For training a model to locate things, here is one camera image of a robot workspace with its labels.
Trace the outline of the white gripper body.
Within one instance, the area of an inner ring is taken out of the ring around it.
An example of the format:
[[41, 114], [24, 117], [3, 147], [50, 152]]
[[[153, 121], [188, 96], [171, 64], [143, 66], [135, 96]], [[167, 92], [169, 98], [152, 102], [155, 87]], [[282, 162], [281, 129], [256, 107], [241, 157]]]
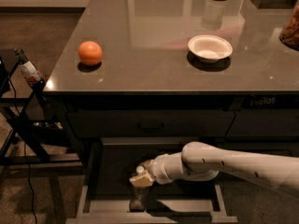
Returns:
[[168, 154], [164, 154], [151, 160], [148, 171], [154, 181], [160, 185], [170, 184], [173, 180], [166, 172], [166, 160], [169, 158]]

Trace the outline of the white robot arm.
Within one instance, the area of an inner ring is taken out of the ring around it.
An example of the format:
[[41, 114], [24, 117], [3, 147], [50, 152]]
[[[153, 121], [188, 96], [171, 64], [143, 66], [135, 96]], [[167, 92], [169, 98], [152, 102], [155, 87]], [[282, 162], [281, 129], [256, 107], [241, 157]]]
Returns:
[[223, 172], [261, 187], [299, 197], [299, 159], [213, 147], [201, 142], [186, 144], [179, 153], [145, 161], [130, 178], [133, 186], [150, 187], [176, 180], [209, 181]]

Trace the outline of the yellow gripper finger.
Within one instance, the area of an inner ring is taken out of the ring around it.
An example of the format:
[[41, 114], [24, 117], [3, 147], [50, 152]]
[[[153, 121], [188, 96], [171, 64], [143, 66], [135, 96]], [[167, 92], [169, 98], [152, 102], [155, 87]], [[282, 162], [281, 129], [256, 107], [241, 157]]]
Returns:
[[152, 163], [152, 160], [143, 161], [137, 165], [136, 170], [138, 172], [144, 172], [145, 170], [147, 170], [150, 167], [151, 163]]
[[143, 173], [131, 177], [130, 182], [134, 187], [146, 188], [150, 187], [155, 182], [155, 178], [148, 170], [145, 170]]

